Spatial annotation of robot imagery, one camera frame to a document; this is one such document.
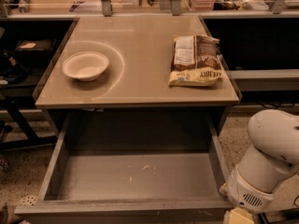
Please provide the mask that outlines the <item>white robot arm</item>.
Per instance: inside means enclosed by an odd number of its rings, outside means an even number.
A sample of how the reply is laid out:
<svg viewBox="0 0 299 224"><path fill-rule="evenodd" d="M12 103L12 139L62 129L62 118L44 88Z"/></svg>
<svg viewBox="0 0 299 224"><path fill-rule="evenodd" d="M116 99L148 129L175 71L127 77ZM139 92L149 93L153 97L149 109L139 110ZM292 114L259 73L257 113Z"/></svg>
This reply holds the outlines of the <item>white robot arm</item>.
<svg viewBox="0 0 299 224"><path fill-rule="evenodd" d="M299 170L299 116L268 109L248 123L250 146L223 185L235 207L261 214Z"/></svg>

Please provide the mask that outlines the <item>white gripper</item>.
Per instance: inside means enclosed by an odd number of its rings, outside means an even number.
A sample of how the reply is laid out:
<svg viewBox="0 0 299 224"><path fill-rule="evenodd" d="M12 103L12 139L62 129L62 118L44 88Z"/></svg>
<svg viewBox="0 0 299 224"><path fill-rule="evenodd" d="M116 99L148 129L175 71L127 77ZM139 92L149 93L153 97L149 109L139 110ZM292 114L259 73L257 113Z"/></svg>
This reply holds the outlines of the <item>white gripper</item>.
<svg viewBox="0 0 299 224"><path fill-rule="evenodd" d="M219 192L228 196L229 201L242 208L226 211L223 224L254 224L251 213L262 211L274 201L274 184L269 168L241 170L237 165L231 172L227 184Z"/></svg>

